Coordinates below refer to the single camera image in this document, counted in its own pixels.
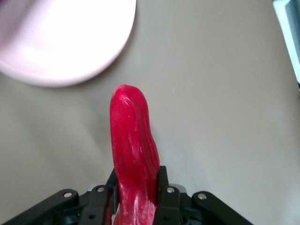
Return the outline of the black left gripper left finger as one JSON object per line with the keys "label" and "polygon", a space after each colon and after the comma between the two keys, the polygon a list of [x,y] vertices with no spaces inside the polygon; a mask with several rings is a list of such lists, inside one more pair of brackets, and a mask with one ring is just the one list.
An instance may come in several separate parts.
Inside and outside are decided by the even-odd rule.
{"label": "black left gripper left finger", "polygon": [[112,170],[107,182],[92,185],[83,195],[63,189],[4,224],[111,225],[118,204],[117,176]]}

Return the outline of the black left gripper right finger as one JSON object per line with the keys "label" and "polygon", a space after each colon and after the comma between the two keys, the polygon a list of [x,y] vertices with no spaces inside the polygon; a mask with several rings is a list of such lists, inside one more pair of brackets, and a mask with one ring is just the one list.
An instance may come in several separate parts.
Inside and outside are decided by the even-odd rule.
{"label": "black left gripper right finger", "polygon": [[250,225],[246,218],[215,195],[199,191],[189,196],[181,185],[170,184],[167,168],[160,166],[155,225]]}

